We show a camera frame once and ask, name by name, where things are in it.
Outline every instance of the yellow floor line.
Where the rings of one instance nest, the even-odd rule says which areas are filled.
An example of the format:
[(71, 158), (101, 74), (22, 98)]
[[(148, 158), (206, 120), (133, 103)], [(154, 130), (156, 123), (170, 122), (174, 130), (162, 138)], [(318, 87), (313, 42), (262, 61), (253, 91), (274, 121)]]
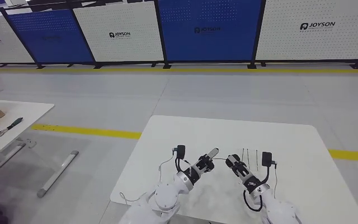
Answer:
[[(48, 124), (34, 124), (31, 128), (33, 130), (47, 130), (50, 132), (89, 134), (93, 136), (107, 136), (131, 139), (139, 139), (140, 135), (142, 134), (141, 132), (126, 132), (123, 130), (105, 130), (97, 128), (80, 128)], [(329, 153), (331, 154), (332, 158), (358, 161), (358, 151), (329, 150)]]
[(358, 69), (246, 69), (246, 68), (0, 68), (0, 72), (53, 73), (53, 72), (216, 72), (216, 73), (358, 73)]
[(48, 124), (34, 124), (31, 128), (33, 130), (48, 130), (51, 132), (90, 134), (93, 136), (107, 136), (107, 137), (131, 138), (131, 139), (139, 139), (141, 135), (140, 132), (126, 132), (122, 130), (104, 130), (104, 129), (97, 129), (97, 128), (68, 127), (68, 126), (48, 125)]
[(357, 151), (329, 150), (329, 153), (331, 154), (332, 158), (358, 161)]

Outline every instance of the table leg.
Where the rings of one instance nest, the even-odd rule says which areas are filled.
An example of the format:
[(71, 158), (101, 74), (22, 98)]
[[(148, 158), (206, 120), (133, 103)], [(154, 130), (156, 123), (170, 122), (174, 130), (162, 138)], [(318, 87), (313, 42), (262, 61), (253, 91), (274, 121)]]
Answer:
[(11, 150), (5, 156), (2, 156), (2, 160), (0, 161), (0, 167), (2, 167), (13, 155), (15, 155), (20, 149), (22, 149), (26, 144), (19, 143), (13, 150)]
[(50, 187), (55, 183), (57, 178), (62, 174), (62, 172), (66, 169), (66, 167), (71, 163), (71, 161), (76, 157), (78, 151), (72, 151), (71, 154), (66, 158), (66, 160), (61, 165), (61, 168), (55, 172), (50, 179), (46, 182), (46, 184), (38, 191), (37, 196), (42, 198)]

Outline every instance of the blue partition panel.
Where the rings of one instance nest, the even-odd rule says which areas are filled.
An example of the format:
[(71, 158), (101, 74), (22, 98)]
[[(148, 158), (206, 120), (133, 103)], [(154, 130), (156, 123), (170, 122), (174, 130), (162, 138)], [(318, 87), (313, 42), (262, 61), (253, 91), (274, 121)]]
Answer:
[(9, 15), (39, 63), (92, 62), (70, 10)]
[(261, 0), (158, 0), (168, 60), (251, 60)]

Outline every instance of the white table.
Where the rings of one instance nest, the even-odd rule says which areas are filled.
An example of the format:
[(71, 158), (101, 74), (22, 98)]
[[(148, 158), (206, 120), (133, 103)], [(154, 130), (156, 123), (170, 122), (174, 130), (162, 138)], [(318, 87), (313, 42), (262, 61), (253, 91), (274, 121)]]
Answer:
[[(5, 116), (0, 118), (0, 130), (5, 129), (11, 125), (17, 118), (23, 117), (22, 122), (10, 129), (3, 136), (0, 137), (0, 167), (3, 166), (13, 155), (16, 154), (25, 143), (21, 142), (16, 145), (8, 154), (2, 155), (1, 152), (10, 146), (17, 137), (27, 128), (32, 126), (37, 120), (44, 116), (49, 110), (54, 107), (54, 104), (41, 104), (37, 102), (17, 102), (0, 100), (0, 110), (5, 113)], [(73, 158), (78, 154), (73, 151), (57, 170), (53, 176), (46, 182), (46, 184), (39, 190), (37, 196), (42, 198), (48, 189), (53, 185), (60, 174), (66, 169)]]
[[(125, 203), (119, 192), (135, 199), (158, 182), (158, 166), (178, 144), (186, 146), (191, 163), (212, 148), (217, 158), (249, 148), (272, 152), (278, 162), (276, 197), (295, 204), (304, 223), (356, 223), (358, 206), (317, 130), (310, 125), (244, 122), (175, 116), (153, 116), (133, 150), (111, 201)], [(181, 195), (178, 214), (208, 221), (258, 223), (259, 214), (243, 202), (243, 186), (224, 160), (214, 160), (215, 169), (204, 174), (189, 195)], [(259, 177), (264, 177), (261, 169)], [(172, 181), (174, 161), (162, 168), (162, 182)], [(274, 186), (274, 168), (268, 183)]]

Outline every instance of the gray floor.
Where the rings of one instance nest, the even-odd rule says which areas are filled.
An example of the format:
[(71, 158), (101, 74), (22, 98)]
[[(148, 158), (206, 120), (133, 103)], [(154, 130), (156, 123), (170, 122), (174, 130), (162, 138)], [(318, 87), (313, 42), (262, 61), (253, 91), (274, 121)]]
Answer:
[[(141, 132), (155, 114), (310, 124), (327, 148), (351, 151), (358, 151), (357, 86), (352, 73), (0, 73), (1, 100), (55, 104), (39, 123)], [(0, 169), (0, 205), (12, 223), (118, 223), (126, 206), (111, 203), (110, 193), (136, 140), (34, 130), (22, 137), (37, 145)], [(72, 150), (79, 156), (38, 199), (54, 171), (37, 153), (60, 164)], [(358, 200), (358, 162), (335, 162)]]

